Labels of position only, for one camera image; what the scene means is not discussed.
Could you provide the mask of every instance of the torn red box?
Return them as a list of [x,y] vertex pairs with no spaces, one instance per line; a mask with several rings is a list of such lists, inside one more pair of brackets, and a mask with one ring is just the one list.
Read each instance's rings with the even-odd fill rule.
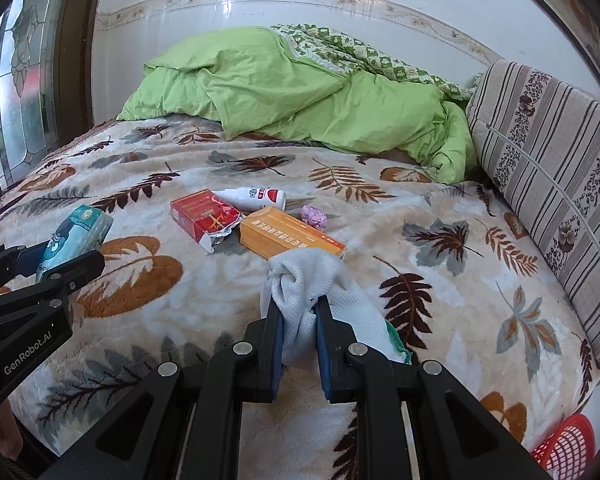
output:
[[203,189],[171,202],[171,217],[203,249],[213,253],[213,246],[231,234],[244,215],[234,206]]

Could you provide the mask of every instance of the red plastic basket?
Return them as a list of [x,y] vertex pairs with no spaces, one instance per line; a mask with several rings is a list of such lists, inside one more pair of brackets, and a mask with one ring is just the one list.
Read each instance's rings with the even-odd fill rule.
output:
[[593,458],[595,448],[589,419],[576,413],[565,418],[554,434],[531,455],[554,480],[576,480]]

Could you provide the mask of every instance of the metal screw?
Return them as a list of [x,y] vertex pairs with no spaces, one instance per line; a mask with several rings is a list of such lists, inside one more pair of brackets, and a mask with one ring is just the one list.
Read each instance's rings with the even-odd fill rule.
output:
[[247,343],[246,341],[240,341],[234,345],[234,352],[238,355],[247,355],[250,354],[253,350],[253,346],[251,343]]
[[429,375],[438,375],[442,371],[442,365],[438,361],[427,361],[422,369]]
[[160,366],[158,366],[158,373],[162,377],[170,377],[177,371],[178,371],[178,365],[176,363],[167,362],[167,363],[162,363]]
[[349,353],[353,355],[364,355],[369,348],[364,343],[351,343],[349,345]]

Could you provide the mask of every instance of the wallpaper border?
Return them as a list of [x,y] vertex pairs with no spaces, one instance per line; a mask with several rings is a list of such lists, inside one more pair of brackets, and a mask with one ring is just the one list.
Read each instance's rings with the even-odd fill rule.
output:
[[230,7],[234,4],[249,2],[293,3],[341,9],[351,14],[391,22],[417,30],[461,50],[485,65],[491,65],[502,59],[502,56],[489,47],[451,25],[440,22],[434,17],[411,7],[396,4],[389,0],[145,0],[115,12],[98,13],[95,28],[96,30],[111,30],[127,23],[174,10],[217,5]]

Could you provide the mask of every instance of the person's finger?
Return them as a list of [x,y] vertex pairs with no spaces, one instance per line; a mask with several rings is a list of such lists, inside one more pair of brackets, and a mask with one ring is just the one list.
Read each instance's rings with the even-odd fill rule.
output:
[[0,405],[0,454],[16,460],[22,451],[22,435],[11,412],[9,399]]

